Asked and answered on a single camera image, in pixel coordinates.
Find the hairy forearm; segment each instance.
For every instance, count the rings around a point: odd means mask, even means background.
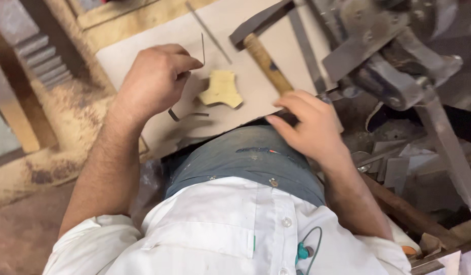
[[[323,167],[325,199],[342,227],[353,234],[393,240],[391,228],[368,187],[354,167],[350,154],[338,166]]]
[[[59,236],[91,217],[128,214],[139,187],[141,126],[135,125],[112,105],[76,181]]]

